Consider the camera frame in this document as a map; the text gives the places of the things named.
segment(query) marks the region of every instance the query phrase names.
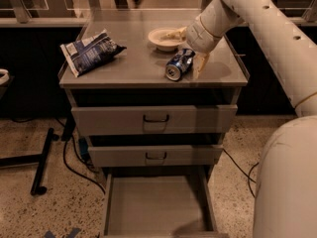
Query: bowl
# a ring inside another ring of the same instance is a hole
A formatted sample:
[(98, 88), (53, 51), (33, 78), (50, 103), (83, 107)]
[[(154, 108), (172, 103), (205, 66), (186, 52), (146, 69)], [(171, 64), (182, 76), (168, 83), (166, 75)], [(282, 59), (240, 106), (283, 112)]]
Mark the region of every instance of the bowl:
[(165, 39), (160, 38), (164, 35), (177, 30), (177, 28), (157, 28), (149, 32), (149, 41), (157, 46), (157, 49), (163, 52), (173, 52), (177, 47), (184, 43), (180, 39)]

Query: person's foot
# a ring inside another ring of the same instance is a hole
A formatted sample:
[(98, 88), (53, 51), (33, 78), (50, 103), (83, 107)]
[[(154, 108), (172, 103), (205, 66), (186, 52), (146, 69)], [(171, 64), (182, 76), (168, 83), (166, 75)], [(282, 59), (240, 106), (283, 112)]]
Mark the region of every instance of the person's foot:
[(135, 2), (135, 8), (139, 8), (139, 6), (142, 4), (144, 0), (134, 0)]

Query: drawer handle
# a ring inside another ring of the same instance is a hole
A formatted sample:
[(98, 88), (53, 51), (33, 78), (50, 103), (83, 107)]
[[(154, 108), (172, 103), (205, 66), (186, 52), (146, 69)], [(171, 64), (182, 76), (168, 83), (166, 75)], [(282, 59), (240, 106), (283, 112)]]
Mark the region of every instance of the drawer handle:
[(152, 119), (148, 119), (146, 115), (143, 116), (143, 120), (147, 123), (165, 123), (169, 120), (169, 115), (166, 115), (165, 119), (161, 119), (161, 120), (152, 120)]
[(147, 160), (165, 160), (167, 157), (167, 152), (164, 153), (163, 157), (149, 157), (149, 154), (146, 153)]

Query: blue can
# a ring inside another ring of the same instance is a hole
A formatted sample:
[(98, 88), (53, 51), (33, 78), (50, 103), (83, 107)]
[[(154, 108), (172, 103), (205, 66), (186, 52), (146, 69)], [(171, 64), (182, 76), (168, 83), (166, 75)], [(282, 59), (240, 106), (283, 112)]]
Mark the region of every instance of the blue can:
[(194, 50), (179, 50), (176, 55), (166, 64), (166, 77), (173, 81), (180, 80), (184, 74), (191, 70), (194, 56)]

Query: terrazzo floor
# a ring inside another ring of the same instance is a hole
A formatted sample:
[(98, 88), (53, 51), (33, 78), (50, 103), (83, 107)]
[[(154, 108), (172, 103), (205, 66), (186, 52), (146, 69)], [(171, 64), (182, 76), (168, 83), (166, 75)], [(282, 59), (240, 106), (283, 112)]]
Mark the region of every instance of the terrazzo floor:
[[(224, 148), (247, 173), (262, 148), (291, 116), (237, 116), (226, 134)], [(64, 119), (37, 119), (25, 123), (0, 120), (0, 158), (41, 152), (48, 128), (62, 134)], [(97, 237), (104, 194), (99, 186), (68, 170), (63, 162), (65, 142), (53, 141), (42, 185), (44, 195), (30, 195), (37, 166), (0, 170), (0, 237)], [(93, 173), (79, 161), (72, 141), (65, 148), (67, 163), (79, 173), (104, 185), (102, 172)], [(256, 179), (257, 169), (252, 178)], [(231, 238), (251, 238), (254, 198), (247, 178), (223, 153), (208, 182), (219, 232)]]

